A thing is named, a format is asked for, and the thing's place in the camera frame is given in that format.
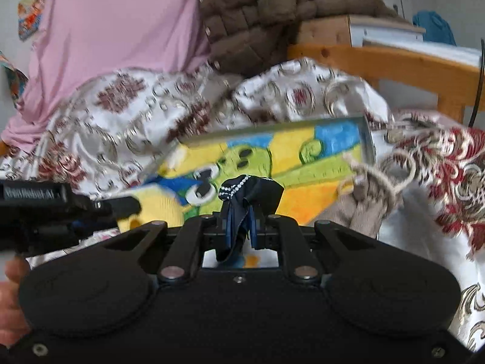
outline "colorful patterned fabric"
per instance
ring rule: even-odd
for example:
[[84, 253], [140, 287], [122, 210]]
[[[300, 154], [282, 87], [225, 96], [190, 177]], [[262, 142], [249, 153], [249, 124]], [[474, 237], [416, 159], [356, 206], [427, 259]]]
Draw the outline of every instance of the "colorful patterned fabric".
[[0, 51], [0, 67], [4, 67], [7, 74], [7, 82], [10, 88], [10, 94], [14, 102], [18, 101], [22, 93], [24, 92], [27, 84], [27, 77], [14, 65], [7, 60], [7, 58]]
[[485, 132], [459, 127], [425, 131], [397, 147], [415, 159], [416, 179], [440, 204], [436, 222], [443, 232], [465, 233], [470, 256], [485, 247]]
[[21, 0], [18, 4], [18, 36], [27, 40], [39, 29], [45, 0]]

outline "white drawer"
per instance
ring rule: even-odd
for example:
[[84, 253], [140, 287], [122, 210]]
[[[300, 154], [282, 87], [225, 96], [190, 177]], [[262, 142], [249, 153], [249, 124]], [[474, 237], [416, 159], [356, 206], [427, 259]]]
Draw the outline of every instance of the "white drawer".
[[383, 27], [350, 25], [352, 46], [362, 46], [365, 37], [388, 41], [423, 41], [423, 34], [404, 29], [389, 29]]

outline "cartoon character painting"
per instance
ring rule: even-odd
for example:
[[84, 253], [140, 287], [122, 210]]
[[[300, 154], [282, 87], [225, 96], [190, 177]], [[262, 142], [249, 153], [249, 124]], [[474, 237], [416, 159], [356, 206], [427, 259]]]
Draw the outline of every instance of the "cartoon character painting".
[[246, 174], [282, 185], [278, 213], [306, 224], [336, 199], [338, 183], [351, 175], [343, 153], [361, 159], [360, 133], [350, 121], [181, 147], [182, 160], [173, 168], [163, 164], [148, 183], [175, 192], [185, 219], [219, 211], [222, 183]]

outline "brown quilted jacket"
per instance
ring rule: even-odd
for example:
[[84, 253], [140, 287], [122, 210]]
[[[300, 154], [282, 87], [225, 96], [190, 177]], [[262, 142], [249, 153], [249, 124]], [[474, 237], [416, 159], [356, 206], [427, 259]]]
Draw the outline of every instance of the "brown quilted jacket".
[[300, 21], [344, 14], [397, 16], [382, 0], [199, 1], [214, 65], [244, 76], [286, 60]]

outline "beige rope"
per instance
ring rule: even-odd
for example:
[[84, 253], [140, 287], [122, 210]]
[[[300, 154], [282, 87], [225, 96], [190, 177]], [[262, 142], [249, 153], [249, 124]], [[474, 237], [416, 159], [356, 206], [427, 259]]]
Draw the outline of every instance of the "beige rope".
[[416, 175], [416, 162], [406, 151], [402, 149], [395, 149], [393, 152], [388, 154], [384, 158], [384, 160], [387, 160], [389, 158], [394, 158], [395, 156], [402, 156], [403, 158], [405, 158], [407, 161], [407, 167], [409, 168], [408, 177], [404, 181], [399, 182], [396, 185], [394, 185], [389, 179], [389, 177], [384, 172], [379, 170], [377, 167], [366, 163], [361, 163], [360, 161], [357, 161], [356, 159], [354, 159], [350, 153], [345, 153], [343, 155], [344, 160], [348, 162], [352, 171], [356, 172], [357, 175], [355, 177], [347, 178], [346, 180], [342, 181], [339, 184], [337, 188], [338, 195], [340, 196], [343, 194], [352, 193], [353, 189], [344, 191], [343, 188], [346, 185], [348, 185], [350, 182], [353, 182], [354, 185], [356, 185], [359, 180], [365, 179], [367, 175], [370, 175], [374, 177], [377, 183], [389, 195], [387, 199], [387, 203], [388, 203], [387, 213], [390, 213], [390, 211], [393, 210], [396, 205], [397, 195], [400, 192], [402, 192], [413, 181], [414, 176]]

